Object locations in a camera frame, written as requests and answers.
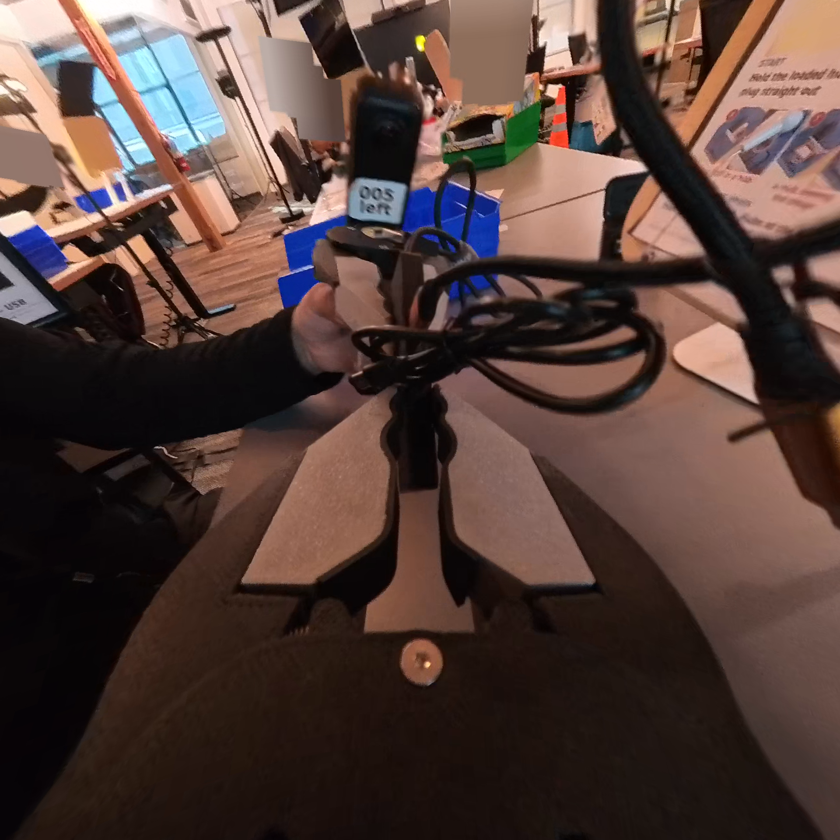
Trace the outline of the person's left forearm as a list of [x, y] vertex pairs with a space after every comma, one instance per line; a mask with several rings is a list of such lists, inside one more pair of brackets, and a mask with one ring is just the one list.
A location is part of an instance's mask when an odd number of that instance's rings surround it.
[[154, 350], [2, 322], [4, 442], [146, 448], [239, 429], [327, 391], [291, 340], [294, 308], [228, 336]]

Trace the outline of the black legged background desk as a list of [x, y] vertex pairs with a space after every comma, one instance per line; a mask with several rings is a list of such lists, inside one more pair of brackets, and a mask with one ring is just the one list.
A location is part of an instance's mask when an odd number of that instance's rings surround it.
[[128, 197], [124, 202], [101, 207], [87, 193], [93, 213], [46, 230], [61, 249], [71, 248], [85, 256], [82, 261], [71, 261], [62, 274], [54, 277], [55, 281], [64, 281], [65, 289], [72, 281], [81, 279], [81, 268], [92, 268], [94, 261], [113, 262], [119, 253], [125, 253], [145, 279], [146, 286], [162, 300], [164, 346], [170, 340], [182, 344], [189, 335], [198, 340], [219, 337], [220, 333], [208, 323], [236, 310], [235, 304], [208, 308], [162, 244], [158, 228], [177, 209], [173, 195], [174, 188], [163, 185]]

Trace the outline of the black pole stand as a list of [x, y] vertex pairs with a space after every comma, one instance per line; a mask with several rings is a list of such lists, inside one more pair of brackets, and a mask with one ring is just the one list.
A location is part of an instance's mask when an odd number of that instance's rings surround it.
[[292, 225], [301, 221], [304, 218], [304, 213], [301, 210], [292, 209], [286, 190], [284, 189], [278, 173], [271, 162], [266, 146], [259, 135], [256, 121], [249, 109], [249, 105], [245, 97], [243, 96], [233, 68], [228, 61], [222, 41], [229, 39], [230, 34], [231, 28], [228, 26], [208, 28], [199, 32], [195, 36], [195, 41], [202, 45], [214, 45], [218, 56], [222, 61], [224, 76], [227, 80], [225, 82], [219, 80], [217, 84], [222, 93], [226, 96], [230, 94], [228, 97], [237, 102], [240, 111], [244, 114], [249, 136], [256, 147], [260, 163], [264, 165], [268, 179], [268, 186], [270, 190], [279, 197], [281, 202], [280, 206], [275, 207], [275, 209], [279, 212], [280, 229], [275, 232], [273, 236], [278, 237]]

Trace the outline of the black office chair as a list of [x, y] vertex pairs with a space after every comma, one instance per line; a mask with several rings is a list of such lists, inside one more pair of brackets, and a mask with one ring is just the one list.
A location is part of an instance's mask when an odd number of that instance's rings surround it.
[[102, 449], [59, 440], [66, 499], [80, 507], [126, 511], [134, 518], [166, 514], [212, 517], [220, 490], [202, 493], [161, 448]]

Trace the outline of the blue plastic bin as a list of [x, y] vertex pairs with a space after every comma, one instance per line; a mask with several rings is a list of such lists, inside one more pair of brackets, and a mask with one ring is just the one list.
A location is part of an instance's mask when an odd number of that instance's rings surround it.
[[15, 194], [3, 196], [1, 233], [38, 273], [51, 279], [70, 263], [35, 218], [48, 196], [49, 189], [39, 185], [28, 185]]
[[[404, 229], [408, 233], [434, 222], [434, 201], [436, 192], [429, 187], [412, 191], [406, 205]], [[466, 220], [469, 189], [458, 183], [449, 183], [444, 189], [441, 204], [443, 230], [459, 237]], [[500, 241], [501, 203], [493, 196], [478, 192], [469, 221], [467, 242], [478, 257], [495, 256]], [[312, 251], [315, 244], [326, 237], [334, 227], [347, 223], [345, 213], [338, 210], [322, 213], [317, 223], [309, 224], [282, 234], [286, 250], [287, 272], [277, 279], [282, 307], [292, 307], [314, 285]]]

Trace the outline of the white clipboard stand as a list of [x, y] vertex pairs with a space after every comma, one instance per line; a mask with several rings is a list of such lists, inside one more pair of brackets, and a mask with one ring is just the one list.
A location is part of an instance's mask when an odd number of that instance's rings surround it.
[[673, 347], [674, 362], [683, 371], [758, 406], [753, 369], [740, 334], [723, 323], [713, 323]]

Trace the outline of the white cabinet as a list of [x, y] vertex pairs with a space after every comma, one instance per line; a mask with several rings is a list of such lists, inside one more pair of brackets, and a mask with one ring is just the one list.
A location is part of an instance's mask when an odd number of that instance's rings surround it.
[[[216, 174], [208, 171], [195, 175], [190, 182], [198, 200], [205, 207], [219, 233], [226, 236], [238, 230], [240, 221]], [[176, 233], [187, 247], [199, 244], [202, 238], [192, 219], [187, 215], [179, 196], [172, 194], [171, 199], [176, 206], [176, 211], [170, 216], [170, 221]]]

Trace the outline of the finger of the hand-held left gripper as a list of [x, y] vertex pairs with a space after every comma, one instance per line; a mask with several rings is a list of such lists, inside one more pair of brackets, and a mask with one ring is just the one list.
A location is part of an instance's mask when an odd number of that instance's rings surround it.
[[447, 318], [448, 306], [448, 289], [419, 289], [410, 307], [410, 330], [441, 330]]
[[379, 289], [380, 271], [369, 261], [348, 255], [337, 257], [338, 285], [334, 292], [335, 316], [339, 323], [339, 357], [346, 370], [357, 370], [364, 357], [351, 348], [351, 334], [366, 328], [389, 326], [392, 317]]

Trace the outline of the black framed sign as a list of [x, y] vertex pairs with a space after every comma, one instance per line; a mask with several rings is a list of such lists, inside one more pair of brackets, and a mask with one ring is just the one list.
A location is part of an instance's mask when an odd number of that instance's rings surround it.
[[1, 320], [34, 328], [70, 321], [70, 308], [25, 257], [1, 236]]

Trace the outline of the green plastic bin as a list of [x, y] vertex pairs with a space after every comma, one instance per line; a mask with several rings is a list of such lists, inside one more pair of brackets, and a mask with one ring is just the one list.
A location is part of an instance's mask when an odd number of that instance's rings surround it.
[[505, 121], [501, 142], [459, 150], [454, 147], [447, 150], [445, 143], [443, 161], [451, 165], [463, 158], [469, 158], [479, 172], [505, 166], [538, 142], [541, 120], [541, 102], [536, 101]]

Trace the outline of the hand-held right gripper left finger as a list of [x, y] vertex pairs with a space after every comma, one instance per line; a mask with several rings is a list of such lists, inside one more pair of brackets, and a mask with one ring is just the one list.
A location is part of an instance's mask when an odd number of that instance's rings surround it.
[[396, 393], [308, 447], [240, 581], [254, 594], [336, 599], [357, 613], [392, 582], [399, 520]]

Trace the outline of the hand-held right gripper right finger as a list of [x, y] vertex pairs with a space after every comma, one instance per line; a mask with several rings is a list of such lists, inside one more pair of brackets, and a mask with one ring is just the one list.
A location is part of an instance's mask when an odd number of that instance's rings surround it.
[[439, 400], [438, 520], [455, 602], [593, 592], [595, 576], [529, 449], [457, 394]]

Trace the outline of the person's left hand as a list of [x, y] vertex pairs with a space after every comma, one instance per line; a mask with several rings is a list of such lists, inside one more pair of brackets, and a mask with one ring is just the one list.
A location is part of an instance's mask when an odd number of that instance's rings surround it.
[[358, 352], [352, 331], [338, 313], [335, 289], [315, 284], [294, 308], [290, 334], [301, 367], [310, 375], [351, 375]]

